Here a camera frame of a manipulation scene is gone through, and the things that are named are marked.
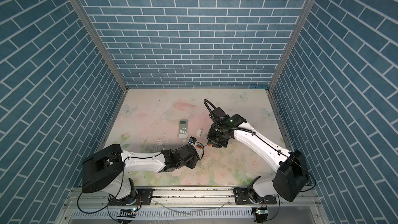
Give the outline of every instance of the black mounting plate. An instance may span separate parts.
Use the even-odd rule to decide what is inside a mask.
[[[141,196],[141,205],[143,206],[150,205],[152,201],[153,189],[135,189],[135,190],[137,190],[137,199],[139,199]],[[124,205],[120,200],[113,199],[112,201],[109,202],[109,206],[126,206],[126,205]]]
[[[236,205],[253,204],[253,202],[250,200],[247,188],[237,187],[237,188],[233,189],[233,192],[234,192],[234,195],[235,195],[235,204]],[[267,205],[276,204],[275,196],[266,195],[265,199],[266,199],[266,204]]]

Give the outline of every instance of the brick wallpaper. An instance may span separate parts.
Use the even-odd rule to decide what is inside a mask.
[[[305,0],[81,0],[129,87],[267,87]]]
[[[398,0],[316,0],[275,88],[331,223],[398,223]]]
[[[55,221],[121,89],[67,0],[0,0],[0,223]]]

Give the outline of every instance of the floral tabletop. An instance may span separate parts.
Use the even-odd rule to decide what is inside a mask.
[[[239,114],[264,136],[285,147],[264,89],[130,89],[105,147],[120,144],[129,152],[157,152],[185,145],[190,136],[205,145],[194,169],[173,172],[129,172],[137,186],[244,185],[274,173],[249,147],[230,139],[227,148],[206,146],[211,126],[203,104],[208,99],[226,114]],[[188,120],[188,138],[178,138],[178,121]],[[197,129],[202,129],[196,137]]]

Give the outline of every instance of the blue brick wall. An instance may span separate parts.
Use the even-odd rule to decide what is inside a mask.
[[[274,90],[331,223],[398,223],[398,0],[316,0]]]
[[[0,0],[0,223],[56,219],[121,94],[67,0]]]
[[[267,87],[305,0],[81,0],[129,87]]]

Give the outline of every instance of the white remote control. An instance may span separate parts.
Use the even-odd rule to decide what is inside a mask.
[[[178,133],[179,138],[188,137],[188,120],[186,119],[180,120],[179,130],[180,130]]]

